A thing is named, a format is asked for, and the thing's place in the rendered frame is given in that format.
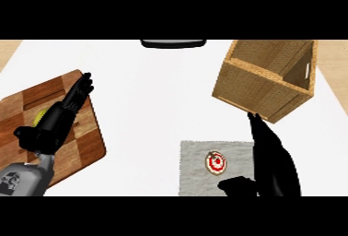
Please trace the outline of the yellow-green round fruit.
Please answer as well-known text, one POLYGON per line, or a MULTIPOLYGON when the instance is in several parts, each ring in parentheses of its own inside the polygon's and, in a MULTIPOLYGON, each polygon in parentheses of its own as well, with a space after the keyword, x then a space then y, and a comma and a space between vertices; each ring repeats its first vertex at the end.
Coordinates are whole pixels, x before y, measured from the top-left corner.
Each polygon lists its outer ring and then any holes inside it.
POLYGON ((47 112, 47 109, 39 110, 39 112, 35 115, 34 121, 32 121, 32 127, 36 126, 38 122, 41 121, 44 114, 47 112))

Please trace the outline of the grey cloth placemat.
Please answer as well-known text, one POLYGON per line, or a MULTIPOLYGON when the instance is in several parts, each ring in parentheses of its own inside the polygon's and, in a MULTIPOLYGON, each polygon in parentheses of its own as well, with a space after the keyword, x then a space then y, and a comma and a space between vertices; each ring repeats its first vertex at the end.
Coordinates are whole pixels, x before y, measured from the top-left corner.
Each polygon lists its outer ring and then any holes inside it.
POLYGON ((180 161, 180 196, 224 196, 218 182, 243 176, 253 179, 252 142, 182 141, 180 161), (227 169, 215 176, 205 168, 209 151, 222 154, 227 169))

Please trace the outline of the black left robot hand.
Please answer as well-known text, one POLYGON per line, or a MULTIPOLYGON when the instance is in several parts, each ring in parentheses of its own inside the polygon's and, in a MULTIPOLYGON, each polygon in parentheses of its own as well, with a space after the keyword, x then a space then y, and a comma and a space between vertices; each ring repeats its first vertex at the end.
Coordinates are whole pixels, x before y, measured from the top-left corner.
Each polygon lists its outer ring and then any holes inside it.
POLYGON ((84 73, 70 87, 63 100, 57 101, 34 127, 19 126, 13 135, 19 147, 29 152, 51 155, 57 152, 67 137, 78 111, 93 91, 91 74, 84 73))

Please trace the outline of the brown checkered wooden cutting board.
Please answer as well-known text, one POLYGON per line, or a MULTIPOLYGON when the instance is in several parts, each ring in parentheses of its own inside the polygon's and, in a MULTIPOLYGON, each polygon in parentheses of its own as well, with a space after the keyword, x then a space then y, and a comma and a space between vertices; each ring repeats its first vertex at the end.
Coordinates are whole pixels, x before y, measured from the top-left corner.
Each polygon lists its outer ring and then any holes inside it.
MULTIPOLYGON (((13 131, 19 126, 34 125, 36 114, 63 99, 79 77, 81 72, 76 69, 0 100, 0 171, 13 162, 39 163, 35 154, 19 147, 13 131)), ((48 186, 56 185, 104 155, 93 102, 87 99, 54 156, 54 176, 48 186)))

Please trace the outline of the red and white cupcake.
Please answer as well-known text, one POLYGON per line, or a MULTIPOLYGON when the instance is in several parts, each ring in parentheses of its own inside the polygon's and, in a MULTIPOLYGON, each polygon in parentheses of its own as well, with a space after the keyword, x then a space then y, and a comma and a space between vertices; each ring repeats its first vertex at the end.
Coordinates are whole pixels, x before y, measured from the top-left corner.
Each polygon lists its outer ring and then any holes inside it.
POLYGON ((208 152, 205 157, 205 168, 215 176, 219 176, 224 173, 227 169, 227 160, 219 152, 208 152))

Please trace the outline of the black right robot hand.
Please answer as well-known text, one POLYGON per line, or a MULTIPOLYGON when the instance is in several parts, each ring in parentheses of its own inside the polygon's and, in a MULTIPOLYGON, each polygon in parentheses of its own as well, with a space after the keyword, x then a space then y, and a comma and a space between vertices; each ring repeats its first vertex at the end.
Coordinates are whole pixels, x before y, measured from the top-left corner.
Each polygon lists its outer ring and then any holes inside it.
POLYGON ((252 129, 253 180, 243 176, 218 182, 216 188, 230 197, 299 197, 300 183, 292 157, 278 136, 259 114, 247 112, 252 129))

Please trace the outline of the black and grey appliance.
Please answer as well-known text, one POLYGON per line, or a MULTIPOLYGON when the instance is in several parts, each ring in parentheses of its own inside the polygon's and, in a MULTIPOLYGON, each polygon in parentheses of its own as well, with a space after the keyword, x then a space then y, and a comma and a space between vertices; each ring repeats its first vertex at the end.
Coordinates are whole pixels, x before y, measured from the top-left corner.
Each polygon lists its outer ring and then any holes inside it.
POLYGON ((200 47, 206 40, 140 40, 140 42, 147 48, 180 49, 200 47))

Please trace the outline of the tan wicker box basket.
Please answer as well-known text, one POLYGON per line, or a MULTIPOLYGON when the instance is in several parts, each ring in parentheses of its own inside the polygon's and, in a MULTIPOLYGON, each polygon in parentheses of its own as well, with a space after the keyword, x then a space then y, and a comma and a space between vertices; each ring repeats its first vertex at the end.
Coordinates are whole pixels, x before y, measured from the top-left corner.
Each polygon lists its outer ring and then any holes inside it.
POLYGON ((314 97, 318 42, 234 40, 212 96, 275 124, 314 97))

